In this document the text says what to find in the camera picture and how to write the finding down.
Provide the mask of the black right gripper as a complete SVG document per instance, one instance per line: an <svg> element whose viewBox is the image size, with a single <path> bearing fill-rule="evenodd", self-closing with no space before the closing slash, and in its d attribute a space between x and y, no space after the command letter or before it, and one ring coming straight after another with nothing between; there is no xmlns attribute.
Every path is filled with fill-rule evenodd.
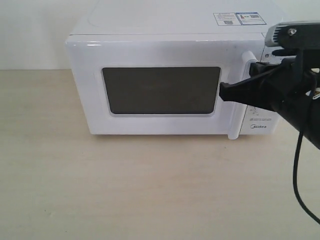
<svg viewBox="0 0 320 240"><path fill-rule="evenodd" d="M304 50L279 63L253 62L250 78L238 83L222 82L219 96L279 113L316 148L320 147L320 51Z"/></svg>

